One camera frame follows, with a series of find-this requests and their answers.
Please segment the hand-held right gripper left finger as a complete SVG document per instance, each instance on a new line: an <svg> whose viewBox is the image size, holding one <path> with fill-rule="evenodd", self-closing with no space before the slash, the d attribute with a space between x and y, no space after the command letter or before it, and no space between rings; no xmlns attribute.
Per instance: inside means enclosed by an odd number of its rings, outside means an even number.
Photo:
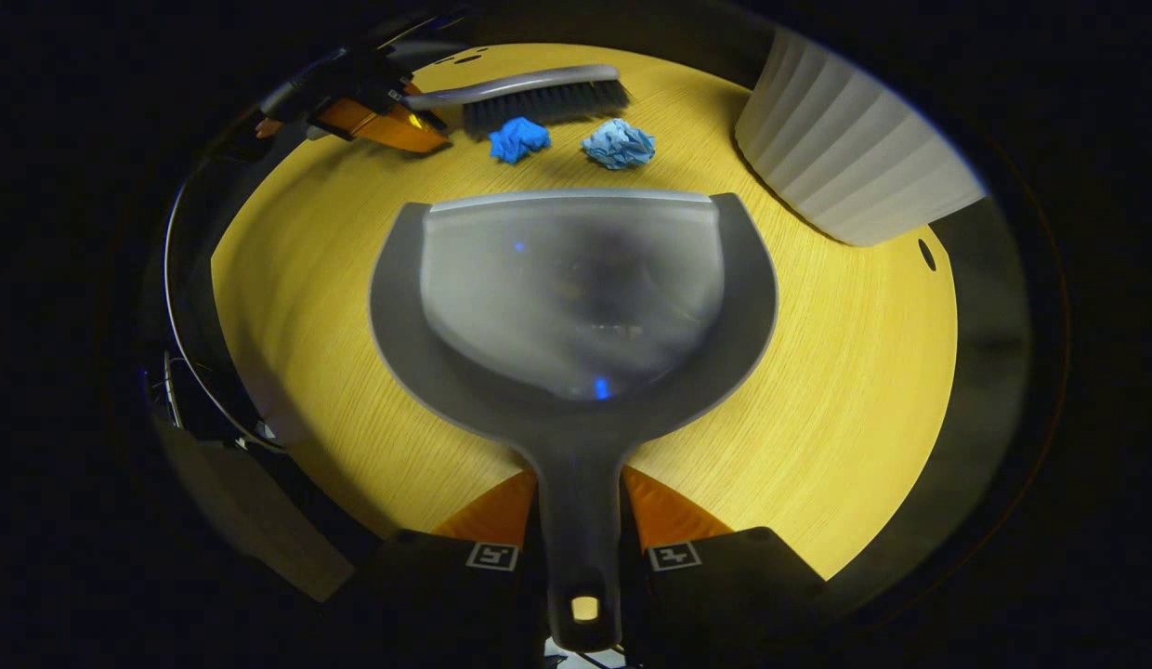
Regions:
<svg viewBox="0 0 1152 669"><path fill-rule="evenodd" d="M537 479L521 471L359 568L339 592L339 663L547 666L546 575Z"/></svg>

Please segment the grey dustpan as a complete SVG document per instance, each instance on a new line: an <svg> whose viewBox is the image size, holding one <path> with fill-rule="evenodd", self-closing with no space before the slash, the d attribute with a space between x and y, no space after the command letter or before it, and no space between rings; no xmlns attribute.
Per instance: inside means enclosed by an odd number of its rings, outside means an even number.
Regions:
<svg viewBox="0 0 1152 669"><path fill-rule="evenodd" d="M559 647L622 639L619 481L758 367L779 278L736 193L573 188L407 203L369 326L403 390L533 470Z"/></svg>

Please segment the yellow wooden desktop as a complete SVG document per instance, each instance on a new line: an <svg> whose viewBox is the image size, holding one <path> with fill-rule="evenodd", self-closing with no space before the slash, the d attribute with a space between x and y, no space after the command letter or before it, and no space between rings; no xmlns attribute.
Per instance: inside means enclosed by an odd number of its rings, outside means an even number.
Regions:
<svg viewBox="0 0 1152 669"><path fill-rule="evenodd" d="M303 140L223 233L212 258L232 362L263 420L356 520L396 529L476 529L479 501L518 484L505 446L468 435L403 391L367 321L377 254L406 203L538 188L661 188L736 193L779 276L779 321L746 383L690 426L641 446L627 488L647 543L717 517L775 531L829 579L905 503L949 406L958 307L949 254L923 229L873 248L801 223L734 149L749 89L689 64L576 44L467 50L415 73L457 88L559 64L617 67L624 119L657 140L635 170L609 172L579 147L593 124L558 126L552 144L499 164L465 135L415 158L367 140Z"/></svg>

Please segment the white ribbed garbage bin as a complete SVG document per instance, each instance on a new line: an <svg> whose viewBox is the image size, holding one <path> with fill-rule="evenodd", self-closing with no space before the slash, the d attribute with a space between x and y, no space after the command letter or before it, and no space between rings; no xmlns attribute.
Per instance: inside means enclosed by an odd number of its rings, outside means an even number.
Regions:
<svg viewBox="0 0 1152 669"><path fill-rule="evenodd" d="M734 135L746 164L797 216L852 246L895 240L987 196L929 117L785 26Z"/></svg>

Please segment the small grey broom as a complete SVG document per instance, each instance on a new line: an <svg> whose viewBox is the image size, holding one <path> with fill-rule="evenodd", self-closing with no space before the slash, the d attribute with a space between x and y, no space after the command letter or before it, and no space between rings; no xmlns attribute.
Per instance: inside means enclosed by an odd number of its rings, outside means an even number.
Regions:
<svg viewBox="0 0 1152 669"><path fill-rule="evenodd" d="M617 117L630 106L630 93L613 64L570 64L546 71L517 73L465 88L397 97L406 109L429 112L460 107L462 126L473 139L499 131L508 120L535 126Z"/></svg>

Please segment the light blue paper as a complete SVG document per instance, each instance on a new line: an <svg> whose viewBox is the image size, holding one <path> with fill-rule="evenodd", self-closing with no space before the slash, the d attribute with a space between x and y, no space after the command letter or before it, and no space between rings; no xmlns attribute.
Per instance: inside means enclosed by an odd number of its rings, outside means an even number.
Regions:
<svg viewBox="0 0 1152 669"><path fill-rule="evenodd" d="M645 165L655 155L654 137L614 117L599 126L594 132L581 140L588 158L609 170L623 170Z"/></svg>

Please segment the dark blue paper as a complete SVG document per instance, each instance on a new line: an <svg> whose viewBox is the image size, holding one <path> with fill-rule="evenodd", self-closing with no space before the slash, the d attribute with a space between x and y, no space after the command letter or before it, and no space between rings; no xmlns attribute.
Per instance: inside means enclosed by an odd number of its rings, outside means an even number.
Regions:
<svg viewBox="0 0 1152 669"><path fill-rule="evenodd" d="M514 165L535 152L550 149L550 131L528 117L507 120L499 130L490 134L490 157L500 164Z"/></svg>

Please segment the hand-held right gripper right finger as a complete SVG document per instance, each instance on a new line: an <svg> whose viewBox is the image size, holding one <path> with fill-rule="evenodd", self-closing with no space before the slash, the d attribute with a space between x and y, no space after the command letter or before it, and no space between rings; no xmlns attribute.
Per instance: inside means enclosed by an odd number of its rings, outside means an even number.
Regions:
<svg viewBox="0 0 1152 669"><path fill-rule="evenodd" d="M771 529L734 531L635 467L620 491L627 663L787 663L828 626L825 580Z"/></svg>

